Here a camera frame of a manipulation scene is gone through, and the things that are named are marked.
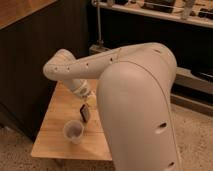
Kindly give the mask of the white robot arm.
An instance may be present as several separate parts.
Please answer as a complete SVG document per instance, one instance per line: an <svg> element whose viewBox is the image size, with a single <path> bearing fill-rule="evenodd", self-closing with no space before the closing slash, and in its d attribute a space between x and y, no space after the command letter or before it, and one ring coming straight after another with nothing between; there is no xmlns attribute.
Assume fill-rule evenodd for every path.
<svg viewBox="0 0 213 171"><path fill-rule="evenodd" d="M151 42L121 46L77 59L58 50L44 75L85 97L96 79L97 108L116 171L182 171L170 94L177 62Z"/></svg>

